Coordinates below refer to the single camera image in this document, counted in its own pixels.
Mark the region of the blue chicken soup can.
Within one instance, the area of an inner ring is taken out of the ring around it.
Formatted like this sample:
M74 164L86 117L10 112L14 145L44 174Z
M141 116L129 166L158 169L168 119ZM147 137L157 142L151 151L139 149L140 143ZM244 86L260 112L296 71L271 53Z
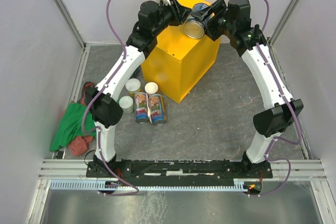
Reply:
M192 12L198 12L209 7L206 3L197 3L192 7ZM210 20L212 15L209 15L203 21L198 21L195 17L189 15L185 24L184 31L186 35L192 39L200 39L205 35L205 24Z

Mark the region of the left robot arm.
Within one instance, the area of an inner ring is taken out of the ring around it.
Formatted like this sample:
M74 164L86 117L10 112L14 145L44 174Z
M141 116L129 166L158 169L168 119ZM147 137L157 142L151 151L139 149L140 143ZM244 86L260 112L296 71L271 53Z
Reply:
M116 158L114 148L115 128L123 110L117 100L128 79L145 61L157 45L157 36L168 26L185 23L192 9L177 0L162 2L146 1L141 4L138 21L133 27L125 51L96 87L86 90L88 109L97 133L95 162L108 163Z

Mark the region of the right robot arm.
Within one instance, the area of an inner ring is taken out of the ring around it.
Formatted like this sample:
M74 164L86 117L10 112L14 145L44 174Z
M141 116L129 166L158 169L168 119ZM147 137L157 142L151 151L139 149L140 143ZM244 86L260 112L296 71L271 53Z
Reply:
M283 83L271 59L266 37L259 25L251 25L249 0L217 0L209 7L191 13L204 26L204 33L211 40L222 35L249 68L264 104L264 111L253 117L256 129L253 141L243 158L249 165L268 161L274 143L290 125L297 129L298 140L285 140L291 145L302 142L302 130L298 115L303 102L294 99Z

